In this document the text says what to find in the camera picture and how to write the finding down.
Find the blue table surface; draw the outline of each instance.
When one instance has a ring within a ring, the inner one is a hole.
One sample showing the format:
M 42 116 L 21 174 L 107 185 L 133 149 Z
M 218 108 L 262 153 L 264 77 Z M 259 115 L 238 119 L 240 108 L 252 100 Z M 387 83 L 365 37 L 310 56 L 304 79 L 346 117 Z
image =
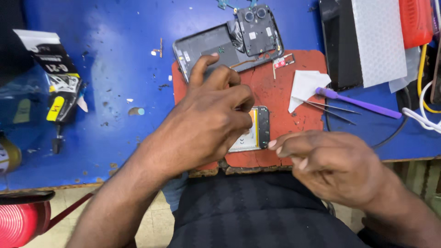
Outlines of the blue table surface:
M 250 3 L 230 2 L 241 7 Z M 319 12 L 313 8 L 318 5 L 316 0 L 265 3 L 273 9 L 285 49 L 324 51 Z M 215 0 L 26 0 L 24 8 L 28 29 L 60 36 L 79 74 L 88 82 L 85 101 L 89 112 L 77 111 L 75 123 L 63 131 L 65 141 L 57 155 L 51 152 L 55 128 L 44 120 L 45 113 L 33 126 L 6 130 L 7 137 L 22 149 L 23 160 L 14 172 L 0 177 L 0 190 L 108 179 L 114 169 L 110 163 L 120 167 L 174 106 L 172 82 L 168 81 L 175 60 L 172 43 L 234 18 L 232 9 L 219 9 Z M 159 49 L 160 38 L 162 58 L 150 54 Z M 89 52 L 85 58 L 84 51 Z M 170 87 L 158 90 L 165 83 Z M 343 95 L 397 110 L 395 95 L 389 93 L 387 84 L 352 89 Z M 392 134 L 401 122 L 342 102 L 331 104 L 362 113 L 343 114 L 357 126 L 331 117 L 332 129 L 355 134 L 370 145 Z M 142 107 L 146 114 L 129 116 L 132 107 Z M 439 134 L 409 120 L 406 128 L 377 152 L 381 159 L 432 157 L 441 153 L 440 143 Z M 37 151 L 29 153 L 28 149 Z

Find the camera lens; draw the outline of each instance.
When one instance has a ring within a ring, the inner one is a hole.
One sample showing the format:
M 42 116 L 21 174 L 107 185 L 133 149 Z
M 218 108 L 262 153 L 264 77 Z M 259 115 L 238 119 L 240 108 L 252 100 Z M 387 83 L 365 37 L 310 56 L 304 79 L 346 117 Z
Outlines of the camera lens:
M 247 12 L 245 13 L 245 20 L 247 20 L 247 22 L 251 22 L 254 19 L 254 14 L 252 12 Z
M 258 10 L 257 10 L 257 16 L 258 16 L 259 18 L 265 18 L 265 16 L 266 16 L 266 11 L 265 11 L 265 9 L 264 9 L 264 8 L 260 8 L 260 9 L 258 9 Z

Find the tiled floor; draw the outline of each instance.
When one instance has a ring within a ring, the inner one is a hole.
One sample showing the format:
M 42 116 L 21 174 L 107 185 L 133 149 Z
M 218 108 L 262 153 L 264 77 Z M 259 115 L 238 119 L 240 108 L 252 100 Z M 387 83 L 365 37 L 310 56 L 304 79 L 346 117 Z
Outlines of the tiled floor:
M 93 191 L 95 188 L 74 188 L 57 190 L 56 196 L 51 200 L 52 217 L 59 214 L 72 203 Z M 86 206 L 84 203 L 66 219 L 62 220 L 44 235 L 36 237 L 25 248 L 62 248 L 69 238 L 77 218 Z M 334 204 L 337 217 L 348 225 L 353 231 L 361 229 L 361 217 L 363 213 L 349 207 Z M 164 194 L 160 192 L 144 215 L 141 226 L 136 234 L 136 244 L 139 248 L 162 248 L 166 247 L 173 235 L 174 217 L 170 206 L 165 201 Z

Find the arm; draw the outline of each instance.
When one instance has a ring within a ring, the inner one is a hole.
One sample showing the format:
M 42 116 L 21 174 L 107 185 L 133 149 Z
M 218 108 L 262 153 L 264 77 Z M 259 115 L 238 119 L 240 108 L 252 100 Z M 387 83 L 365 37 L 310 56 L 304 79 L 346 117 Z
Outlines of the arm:
M 251 90 L 236 71 L 218 67 L 219 56 L 202 56 L 193 67 L 185 98 L 149 135 L 126 164 L 107 181 L 83 211 L 67 247 L 123 247 L 170 178 L 222 159 L 253 123 Z
M 441 221 L 361 139 L 340 132 L 287 134 L 269 143 L 293 161 L 293 175 L 317 197 L 363 210 L 367 227 L 389 241 L 439 247 Z

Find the purple screwdriver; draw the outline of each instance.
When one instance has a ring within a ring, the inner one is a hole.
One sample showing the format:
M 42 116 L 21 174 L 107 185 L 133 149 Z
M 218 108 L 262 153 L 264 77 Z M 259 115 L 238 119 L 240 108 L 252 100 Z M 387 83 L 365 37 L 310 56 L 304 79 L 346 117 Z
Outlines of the purple screwdriver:
M 370 104 L 370 103 L 367 103 L 367 102 L 357 101 L 357 100 L 354 100 L 354 99 L 351 99 L 351 98 L 348 98 L 348 97 L 340 96 L 339 94 L 337 94 L 337 92 L 335 92 L 333 90 L 328 90 L 328 89 L 320 88 L 319 87 L 319 88 L 317 88 L 315 90 L 315 93 L 317 93 L 319 95 L 322 95 L 322 96 L 325 96 L 325 97 L 328 97 L 328 98 L 331 98 L 331 99 L 340 99 L 342 101 L 347 101 L 347 102 L 350 102 L 352 104 L 358 105 L 358 106 L 360 106 L 362 108 L 374 111 L 376 113 L 379 113 L 379 114 L 382 114 L 382 115 L 385 115 L 385 116 L 390 116 L 390 117 L 395 118 L 395 119 L 400 119 L 401 116 L 402 116 L 402 114 L 400 112 L 397 112 L 397 111 L 393 111 L 393 110 L 390 110 L 390 109 L 387 109 L 387 108 L 383 108 L 383 107 L 380 107 L 380 106 L 377 106 L 377 105 L 374 105 L 374 104 Z

